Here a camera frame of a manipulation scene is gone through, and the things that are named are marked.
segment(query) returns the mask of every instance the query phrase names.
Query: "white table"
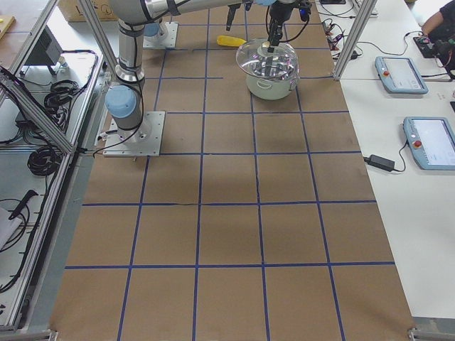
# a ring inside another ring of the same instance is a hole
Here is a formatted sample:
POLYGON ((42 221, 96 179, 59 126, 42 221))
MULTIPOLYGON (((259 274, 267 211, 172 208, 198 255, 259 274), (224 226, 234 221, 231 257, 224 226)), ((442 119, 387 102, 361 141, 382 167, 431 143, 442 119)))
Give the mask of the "white table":
MULTIPOLYGON (((319 12, 324 13, 325 11, 321 5, 319 3, 317 4, 319 12)), ((324 5, 324 7, 332 13, 342 13, 351 8, 352 3, 350 0, 346 0, 345 5, 324 5)), ((378 0, 375 7, 378 9, 379 16, 368 20, 359 41, 374 43, 386 53, 402 53, 405 51, 406 47, 404 40, 405 34, 413 31, 420 31, 420 26, 415 21, 414 16, 411 14, 408 6, 403 0, 378 0)), ((321 20, 331 18, 334 23, 337 23, 345 30, 345 35, 349 34, 350 28, 354 22, 354 19, 336 18, 323 14, 320 15, 321 20)), ((352 10, 343 16, 349 15, 356 15, 356 12, 352 10)), ((333 32, 338 34, 339 30, 335 29, 333 32)), ((419 34, 416 32, 411 33, 406 37, 408 48, 403 56, 409 57, 414 61, 421 75, 444 73, 445 69, 439 67, 439 65, 441 65, 439 61, 437 62, 433 58, 427 59, 422 57, 422 54, 412 40, 412 37, 418 35, 419 34)), ((359 43, 358 47, 363 51, 363 55, 348 63, 342 78, 353 80, 377 79, 378 73, 374 66, 375 58, 379 55, 385 56, 386 54, 380 52, 376 47, 370 44, 359 43)), ((434 79, 448 79, 448 76, 432 78, 432 80, 434 79)))
MULTIPOLYGON (((430 83, 422 98, 396 98, 380 81, 341 80, 364 156, 396 161, 405 142, 407 116, 446 117, 455 127, 449 102, 455 84, 430 83)), ((381 216, 414 317, 455 318, 455 173, 421 170, 409 148, 407 170, 387 173, 368 166, 381 216)))

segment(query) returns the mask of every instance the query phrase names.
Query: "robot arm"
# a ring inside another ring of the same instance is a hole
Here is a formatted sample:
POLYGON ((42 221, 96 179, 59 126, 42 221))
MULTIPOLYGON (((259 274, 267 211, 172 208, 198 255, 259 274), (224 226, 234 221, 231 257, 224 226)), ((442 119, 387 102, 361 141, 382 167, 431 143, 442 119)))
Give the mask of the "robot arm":
MULTIPOLYGON (((253 0, 109 0, 112 10, 120 18, 119 64, 117 77, 126 83, 138 83, 144 79, 141 67, 144 25, 159 21, 167 15, 202 11, 220 6, 231 9, 240 4, 250 6, 253 0)), ((271 49, 281 40, 282 26, 289 20, 293 9, 309 15, 309 0, 255 0, 255 3, 270 6, 271 22, 269 38, 271 49)))

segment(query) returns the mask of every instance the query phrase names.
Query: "touchscreen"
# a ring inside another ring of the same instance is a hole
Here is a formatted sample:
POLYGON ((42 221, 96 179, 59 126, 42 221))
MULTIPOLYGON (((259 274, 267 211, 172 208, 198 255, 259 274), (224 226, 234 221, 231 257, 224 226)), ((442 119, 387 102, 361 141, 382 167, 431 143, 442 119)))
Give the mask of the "touchscreen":
POLYGON ((455 166, 454 142, 441 119, 413 121, 429 165, 455 166))
POLYGON ((397 89, 422 89, 409 60, 384 58, 384 62, 397 89))

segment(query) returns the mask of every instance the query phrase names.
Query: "white pot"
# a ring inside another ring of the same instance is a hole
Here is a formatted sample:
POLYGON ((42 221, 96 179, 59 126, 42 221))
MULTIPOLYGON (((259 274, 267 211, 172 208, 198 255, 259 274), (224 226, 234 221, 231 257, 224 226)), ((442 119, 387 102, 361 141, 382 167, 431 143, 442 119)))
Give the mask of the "white pot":
POLYGON ((247 75, 247 86, 252 94, 262 99, 281 99, 295 90, 299 76, 282 81, 271 81, 247 75))

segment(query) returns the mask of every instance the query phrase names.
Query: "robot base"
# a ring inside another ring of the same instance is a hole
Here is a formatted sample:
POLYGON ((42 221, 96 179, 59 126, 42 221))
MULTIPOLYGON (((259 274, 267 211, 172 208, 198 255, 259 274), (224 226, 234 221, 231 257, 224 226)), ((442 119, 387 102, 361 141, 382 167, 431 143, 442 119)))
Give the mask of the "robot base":
POLYGON ((178 23, 164 23, 168 34, 165 38, 160 38, 159 33, 154 37, 144 36, 144 50, 165 50, 167 48, 176 48, 178 23))
MULTIPOLYGON (((108 135, 105 145, 107 149, 103 151, 103 155, 116 157, 159 156, 161 138, 163 136, 164 117, 165 112, 146 112, 144 121, 151 126, 151 133, 139 142, 129 143, 127 141, 124 144, 114 146, 121 141, 120 136, 118 134, 108 135)), ((117 129, 114 120, 112 120, 109 129, 117 129)))

